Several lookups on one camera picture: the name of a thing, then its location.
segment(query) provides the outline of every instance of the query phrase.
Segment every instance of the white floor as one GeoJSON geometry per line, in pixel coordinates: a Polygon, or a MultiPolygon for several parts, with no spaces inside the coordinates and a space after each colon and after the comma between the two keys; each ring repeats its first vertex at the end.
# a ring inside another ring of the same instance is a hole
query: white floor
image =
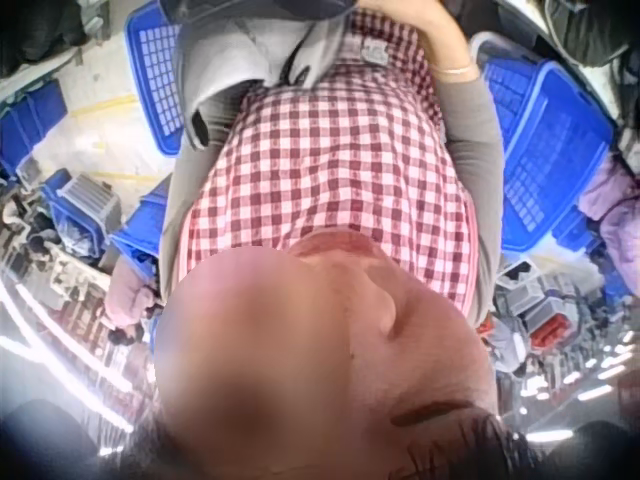
{"type": "Polygon", "coordinates": [[[146,1],[111,1],[112,38],[84,49],[82,65],[72,62],[56,75],[69,114],[34,151],[45,176],[66,167],[112,185],[125,215],[173,167],[147,126],[122,33],[129,13],[146,1]]]}

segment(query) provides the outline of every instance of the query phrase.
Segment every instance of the lips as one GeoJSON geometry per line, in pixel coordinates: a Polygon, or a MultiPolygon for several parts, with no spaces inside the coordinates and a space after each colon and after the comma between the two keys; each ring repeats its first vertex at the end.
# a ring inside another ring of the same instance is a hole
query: lips
{"type": "Polygon", "coordinates": [[[360,257],[384,258],[380,247],[369,237],[346,230],[324,230],[313,233],[293,245],[289,253],[298,258],[305,258],[333,250],[360,257]]]}

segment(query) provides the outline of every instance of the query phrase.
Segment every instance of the bracelet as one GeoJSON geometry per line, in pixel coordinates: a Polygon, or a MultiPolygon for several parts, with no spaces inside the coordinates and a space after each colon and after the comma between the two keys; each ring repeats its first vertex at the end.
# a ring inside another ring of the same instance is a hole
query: bracelet
{"type": "Polygon", "coordinates": [[[436,67],[433,64],[429,64],[429,68],[431,70],[433,70],[435,73],[440,73],[442,75],[462,75],[464,73],[467,73],[473,70],[475,66],[476,66],[475,62],[472,62],[466,67],[445,69],[445,68],[436,67]]]}

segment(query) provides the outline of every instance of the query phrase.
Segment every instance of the plaid shirt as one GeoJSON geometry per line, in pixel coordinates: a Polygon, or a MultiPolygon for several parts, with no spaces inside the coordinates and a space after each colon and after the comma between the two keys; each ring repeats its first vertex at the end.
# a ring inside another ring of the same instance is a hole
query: plaid shirt
{"type": "Polygon", "coordinates": [[[441,125],[417,32],[357,13],[340,58],[314,90],[249,93],[186,217],[178,279],[222,250],[286,250],[313,231],[344,227],[375,240],[468,314],[475,213],[441,125]],[[386,66],[362,59],[370,39],[386,42],[386,66]]]}

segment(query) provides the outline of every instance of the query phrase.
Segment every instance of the eyebrow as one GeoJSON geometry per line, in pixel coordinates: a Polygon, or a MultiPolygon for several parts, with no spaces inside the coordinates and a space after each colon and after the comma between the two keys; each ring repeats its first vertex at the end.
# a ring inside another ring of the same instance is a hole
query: eyebrow
{"type": "Polygon", "coordinates": [[[422,407],[410,410],[407,413],[397,415],[391,419],[394,427],[406,428],[426,423],[436,418],[444,417],[459,410],[468,410],[476,406],[471,402],[448,400],[434,402],[422,407]]]}

